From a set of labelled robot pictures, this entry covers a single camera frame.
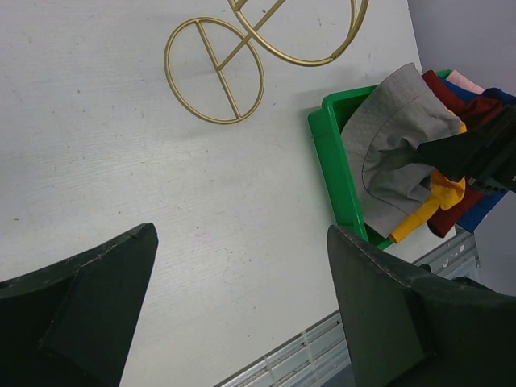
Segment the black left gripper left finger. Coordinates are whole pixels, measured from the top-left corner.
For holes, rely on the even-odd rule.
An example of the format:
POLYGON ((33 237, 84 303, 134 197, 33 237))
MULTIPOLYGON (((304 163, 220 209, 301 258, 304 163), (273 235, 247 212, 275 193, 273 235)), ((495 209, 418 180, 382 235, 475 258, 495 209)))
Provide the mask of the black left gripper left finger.
POLYGON ((1 283, 3 386, 118 386, 158 248, 142 223, 1 283))

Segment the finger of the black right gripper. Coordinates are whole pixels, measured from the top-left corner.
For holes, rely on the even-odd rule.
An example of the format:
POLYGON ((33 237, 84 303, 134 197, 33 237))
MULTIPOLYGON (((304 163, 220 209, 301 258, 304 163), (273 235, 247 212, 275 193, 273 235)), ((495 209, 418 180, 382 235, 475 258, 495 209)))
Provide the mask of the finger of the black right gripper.
POLYGON ((476 154, 482 149, 482 138, 466 132, 420 144, 420 160, 433 166, 448 180, 458 182, 472 171, 476 154))

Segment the grey bucket hat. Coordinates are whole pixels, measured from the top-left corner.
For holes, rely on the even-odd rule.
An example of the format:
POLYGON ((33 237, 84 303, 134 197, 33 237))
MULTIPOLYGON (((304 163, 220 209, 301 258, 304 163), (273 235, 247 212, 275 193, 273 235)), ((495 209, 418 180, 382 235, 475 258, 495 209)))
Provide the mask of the grey bucket hat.
POLYGON ((341 133, 364 222, 388 239, 431 193, 437 169, 420 161, 418 146, 465 131, 414 64, 387 76, 341 133))

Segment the yellow bucket hat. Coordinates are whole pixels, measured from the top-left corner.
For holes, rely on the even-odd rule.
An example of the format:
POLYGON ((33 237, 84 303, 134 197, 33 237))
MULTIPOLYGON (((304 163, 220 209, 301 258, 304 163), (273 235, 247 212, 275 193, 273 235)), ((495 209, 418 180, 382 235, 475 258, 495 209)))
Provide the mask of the yellow bucket hat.
POLYGON ((450 210, 465 195, 466 180, 458 182, 448 180, 439 170, 430 175, 431 193, 426 201, 413 213, 409 214, 389 235, 394 243, 400 243, 415 229, 426 223, 437 210, 450 210))

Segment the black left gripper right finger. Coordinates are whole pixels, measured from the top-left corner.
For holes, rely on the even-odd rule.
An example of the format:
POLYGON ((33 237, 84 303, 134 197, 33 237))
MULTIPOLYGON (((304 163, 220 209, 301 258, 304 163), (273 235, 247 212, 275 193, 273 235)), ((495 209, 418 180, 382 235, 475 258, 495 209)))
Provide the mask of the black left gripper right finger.
POLYGON ((440 277, 342 227, 328 229, 327 252, 358 386, 514 385, 514 297, 440 277))

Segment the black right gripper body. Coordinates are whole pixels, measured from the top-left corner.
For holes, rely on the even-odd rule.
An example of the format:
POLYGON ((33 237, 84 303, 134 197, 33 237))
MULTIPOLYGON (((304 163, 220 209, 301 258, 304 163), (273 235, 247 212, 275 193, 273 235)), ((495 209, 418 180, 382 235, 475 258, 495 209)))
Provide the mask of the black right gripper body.
POLYGON ((506 106, 494 118, 465 134, 460 176, 487 194, 515 191, 515 108, 506 106))

